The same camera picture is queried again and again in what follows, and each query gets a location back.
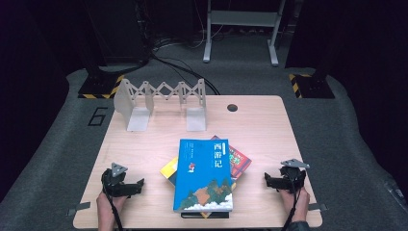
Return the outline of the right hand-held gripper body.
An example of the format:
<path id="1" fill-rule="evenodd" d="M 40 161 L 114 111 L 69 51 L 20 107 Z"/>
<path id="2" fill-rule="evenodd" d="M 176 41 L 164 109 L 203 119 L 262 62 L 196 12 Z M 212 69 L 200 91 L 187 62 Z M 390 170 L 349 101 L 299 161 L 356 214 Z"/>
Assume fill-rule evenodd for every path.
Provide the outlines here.
<path id="1" fill-rule="evenodd" d="M 297 159 L 290 159 L 281 162 L 280 173 L 287 181 L 287 189 L 290 193 L 295 193 L 304 186 L 306 170 L 310 167 Z"/>

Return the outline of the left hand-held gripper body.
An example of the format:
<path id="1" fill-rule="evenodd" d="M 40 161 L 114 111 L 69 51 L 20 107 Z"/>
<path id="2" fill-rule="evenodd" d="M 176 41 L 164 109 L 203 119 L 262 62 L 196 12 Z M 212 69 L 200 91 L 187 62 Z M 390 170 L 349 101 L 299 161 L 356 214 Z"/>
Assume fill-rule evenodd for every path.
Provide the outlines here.
<path id="1" fill-rule="evenodd" d="M 127 167 L 112 163 L 101 176 L 103 192 L 112 197 L 129 196 L 127 186 L 123 183 Z"/>

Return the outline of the yellow book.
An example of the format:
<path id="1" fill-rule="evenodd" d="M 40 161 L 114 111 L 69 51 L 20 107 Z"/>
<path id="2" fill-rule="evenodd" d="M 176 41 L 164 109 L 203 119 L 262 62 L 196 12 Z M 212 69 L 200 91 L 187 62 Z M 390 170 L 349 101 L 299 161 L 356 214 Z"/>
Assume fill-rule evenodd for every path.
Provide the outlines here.
<path id="1" fill-rule="evenodd" d="M 182 164 L 181 182 L 177 179 L 178 158 L 167 163 L 160 173 L 175 187 L 173 211 L 192 212 L 229 212 L 233 210 L 233 194 L 236 181 L 225 178 L 221 182 L 209 175 L 207 167 L 195 161 Z"/>

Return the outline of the red illustrated book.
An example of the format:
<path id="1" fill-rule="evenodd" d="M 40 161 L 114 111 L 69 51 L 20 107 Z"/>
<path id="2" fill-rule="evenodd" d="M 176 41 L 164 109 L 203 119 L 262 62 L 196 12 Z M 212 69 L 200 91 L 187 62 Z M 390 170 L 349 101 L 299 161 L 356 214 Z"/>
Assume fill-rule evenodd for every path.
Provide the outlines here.
<path id="1" fill-rule="evenodd" d="M 238 180 L 252 161 L 237 148 L 233 147 L 229 140 L 218 136 L 211 137 L 211 159 L 207 170 L 210 176 L 218 182 L 230 176 L 229 182 Z"/>

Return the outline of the blue book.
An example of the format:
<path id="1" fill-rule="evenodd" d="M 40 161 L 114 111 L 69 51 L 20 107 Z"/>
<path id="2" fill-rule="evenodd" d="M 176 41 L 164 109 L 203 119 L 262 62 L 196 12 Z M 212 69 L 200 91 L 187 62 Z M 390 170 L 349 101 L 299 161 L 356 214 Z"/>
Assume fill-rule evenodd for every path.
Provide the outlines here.
<path id="1" fill-rule="evenodd" d="M 228 140 L 181 139 L 176 173 L 174 212 L 233 210 Z"/>

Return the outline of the white extendable book stand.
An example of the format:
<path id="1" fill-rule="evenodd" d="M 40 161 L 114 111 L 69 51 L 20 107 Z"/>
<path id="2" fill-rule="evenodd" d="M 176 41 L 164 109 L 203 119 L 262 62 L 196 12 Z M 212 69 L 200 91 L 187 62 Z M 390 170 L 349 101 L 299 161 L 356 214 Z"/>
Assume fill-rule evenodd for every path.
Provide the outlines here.
<path id="1" fill-rule="evenodd" d="M 198 79 L 192 87 L 185 82 L 179 82 L 176 87 L 166 82 L 153 87 L 148 81 L 135 87 L 128 79 L 123 79 L 115 94 L 114 105 L 115 110 L 123 116 L 127 131 L 147 130 L 149 119 L 155 110 L 154 99 L 159 97 L 164 101 L 171 98 L 178 100 L 180 109 L 185 112 L 187 131 L 207 130 L 206 90 L 203 78 Z"/>

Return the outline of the person's left hand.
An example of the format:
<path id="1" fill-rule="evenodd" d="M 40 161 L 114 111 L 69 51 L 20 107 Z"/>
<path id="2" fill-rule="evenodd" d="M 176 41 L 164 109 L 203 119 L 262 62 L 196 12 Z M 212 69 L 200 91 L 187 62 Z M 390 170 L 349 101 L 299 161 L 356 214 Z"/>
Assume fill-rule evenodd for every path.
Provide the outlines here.
<path id="1" fill-rule="evenodd" d="M 120 214 L 127 197 L 113 197 L 113 204 Z M 97 216 L 98 216 L 98 231 L 114 231 L 115 215 L 112 210 L 112 205 L 108 197 L 101 192 L 96 198 Z"/>

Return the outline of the person's right hand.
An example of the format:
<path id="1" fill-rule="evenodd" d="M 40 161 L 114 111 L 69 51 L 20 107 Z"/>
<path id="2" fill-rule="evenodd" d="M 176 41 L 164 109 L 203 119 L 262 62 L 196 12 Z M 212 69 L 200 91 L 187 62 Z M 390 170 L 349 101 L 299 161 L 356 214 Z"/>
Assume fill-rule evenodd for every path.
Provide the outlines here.
<path id="1" fill-rule="evenodd" d="M 295 208 L 291 222 L 305 221 L 310 202 L 309 193 L 304 188 L 301 188 L 297 193 L 280 190 L 279 194 L 288 215 L 291 213 L 291 209 Z"/>

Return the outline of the black striped stand base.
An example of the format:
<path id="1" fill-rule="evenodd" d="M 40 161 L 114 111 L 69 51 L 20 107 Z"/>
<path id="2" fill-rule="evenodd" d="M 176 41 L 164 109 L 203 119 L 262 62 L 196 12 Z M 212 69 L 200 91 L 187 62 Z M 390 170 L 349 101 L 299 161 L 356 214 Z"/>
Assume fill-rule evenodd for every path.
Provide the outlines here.
<path id="1" fill-rule="evenodd" d="M 110 99 L 114 98 L 123 75 L 105 75 L 98 78 L 88 77 L 78 91 L 79 98 Z"/>
<path id="2" fill-rule="evenodd" d="M 297 98 L 334 98 L 325 79 L 320 80 L 308 74 L 290 74 L 291 84 Z"/>

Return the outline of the black equipment cabinet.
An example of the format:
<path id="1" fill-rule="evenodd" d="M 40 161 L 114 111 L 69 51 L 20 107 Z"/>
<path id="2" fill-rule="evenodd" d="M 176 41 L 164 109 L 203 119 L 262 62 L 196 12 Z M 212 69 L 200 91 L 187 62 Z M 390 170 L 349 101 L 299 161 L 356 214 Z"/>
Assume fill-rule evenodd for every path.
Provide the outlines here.
<path id="1" fill-rule="evenodd" d="M 135 0 L 85 0 L 85 5 L 107 64 L 148 61 Z"/>

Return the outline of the white metal stand frame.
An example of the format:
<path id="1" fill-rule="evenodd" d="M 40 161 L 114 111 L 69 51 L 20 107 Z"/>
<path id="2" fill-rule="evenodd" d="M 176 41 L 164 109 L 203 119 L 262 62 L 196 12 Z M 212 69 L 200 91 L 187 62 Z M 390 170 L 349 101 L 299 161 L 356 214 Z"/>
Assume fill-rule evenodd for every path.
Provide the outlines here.
<path id="1" fill-rule="evenodd" d="M 272 66 L 279 66 L 275 42 L 279 31 L 286 0 L 279 0 L 279 8 L 276 12 L 240 12 L 229 10 L 213 10 L 212 0 L 207 0 L 207 35 L 204 49 L 203 62 L 207 64 L 211 60 L 212 52 L 212 26 L 249 26 L 269 27 L 273 29 L 271 38 L 268 40 L 268 52 Z"/>

